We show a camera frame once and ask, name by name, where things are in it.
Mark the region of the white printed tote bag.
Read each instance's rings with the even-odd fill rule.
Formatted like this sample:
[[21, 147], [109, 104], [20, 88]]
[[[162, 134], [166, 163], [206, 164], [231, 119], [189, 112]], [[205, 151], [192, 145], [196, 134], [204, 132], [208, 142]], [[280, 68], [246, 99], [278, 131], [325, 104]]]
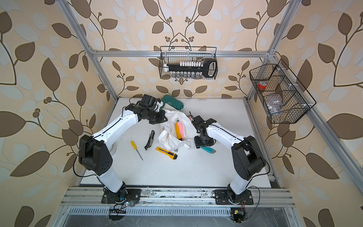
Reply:
[[196, 148], [194, 137], [198, 134], [191, 120], [180, 111], [165, 110], [165, 117], [167, 121], [161, 123], [159, 144], [169, 151]]

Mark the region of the yellow black utility knife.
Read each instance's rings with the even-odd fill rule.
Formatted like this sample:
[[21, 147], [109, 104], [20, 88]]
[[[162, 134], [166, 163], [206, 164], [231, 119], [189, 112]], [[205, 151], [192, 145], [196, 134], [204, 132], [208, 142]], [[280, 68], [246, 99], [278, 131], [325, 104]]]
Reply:
[[171, 158], [172, 160], [176, 160], [177, 159], [177, 155], [169, 150], [166, 150], [164, 148], [161, 148], [161, 147], [157, 147], [156, 148], [157, 151], [167, 155], [169, 158]]

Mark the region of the small yellow utility knife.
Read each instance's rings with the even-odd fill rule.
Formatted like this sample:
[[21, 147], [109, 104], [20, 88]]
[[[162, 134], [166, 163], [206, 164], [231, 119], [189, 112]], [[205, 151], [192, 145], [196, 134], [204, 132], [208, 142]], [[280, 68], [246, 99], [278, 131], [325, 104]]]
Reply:
[[179, 140], [179, 137], [180, 137], [180, 134], [179, 134], [179, 128], [178, 128], [178, 122], [179, 120], [176, 121], [175, 123], [175, 131], [176, 131], [176, 136], [177, 136], [177, 139]]

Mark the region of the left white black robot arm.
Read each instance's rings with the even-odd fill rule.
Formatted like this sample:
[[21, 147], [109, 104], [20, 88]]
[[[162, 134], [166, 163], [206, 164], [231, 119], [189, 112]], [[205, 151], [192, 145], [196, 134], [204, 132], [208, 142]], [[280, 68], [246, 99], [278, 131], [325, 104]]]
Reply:
[[113, 144], [132, 126], [141, 120], [148, 120], [149, 124], [161, 124], [167, 121], [165, 110], [142, 107], [130, 104], [124, 112], [105, 128], [92, 136], [83, 136], [79, 140], [78, 162], [88, 171], [96, 175], [104, 187], [118, 193], [124, 182], [117, 176], [112, 164], [110, 153]]

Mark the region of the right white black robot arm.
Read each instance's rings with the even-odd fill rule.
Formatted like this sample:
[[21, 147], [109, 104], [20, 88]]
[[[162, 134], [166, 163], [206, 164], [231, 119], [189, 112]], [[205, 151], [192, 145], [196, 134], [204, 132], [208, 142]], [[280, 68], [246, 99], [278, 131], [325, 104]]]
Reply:
[[232, 133], [214, 120], [211, 123], [194, 123], [193, 126], [198, 133], [194, 138], [197, 148], [211, 147], [219, 142], [231, 150], [236, 176], [227, 188], [231, 197], [242, 195], [252, 179], [259, 176], [260, 171], [268, 164], [256, 139]]

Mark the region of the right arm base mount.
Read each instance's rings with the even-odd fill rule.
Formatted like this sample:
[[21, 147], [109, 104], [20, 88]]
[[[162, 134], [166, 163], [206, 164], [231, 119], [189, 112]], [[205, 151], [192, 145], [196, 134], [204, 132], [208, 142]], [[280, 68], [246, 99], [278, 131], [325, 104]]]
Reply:
[[217, 205], [253, 205], [253, 197], [250, 190], [245, 190], [240, 195], [234, 194], [232, 190], [220, 189], [212, 193]]

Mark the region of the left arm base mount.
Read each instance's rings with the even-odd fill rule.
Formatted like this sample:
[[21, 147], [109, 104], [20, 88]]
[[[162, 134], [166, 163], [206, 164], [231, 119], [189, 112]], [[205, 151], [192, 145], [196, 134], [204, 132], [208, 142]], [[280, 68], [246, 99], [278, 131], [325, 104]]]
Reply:
[[104, 188], [104, 195], [102, 197], [102, 204], [120, 204], [133, 207], [140, 201], [140, 189], [121, 189], [117, 193], [113, 193], [110, 190]]

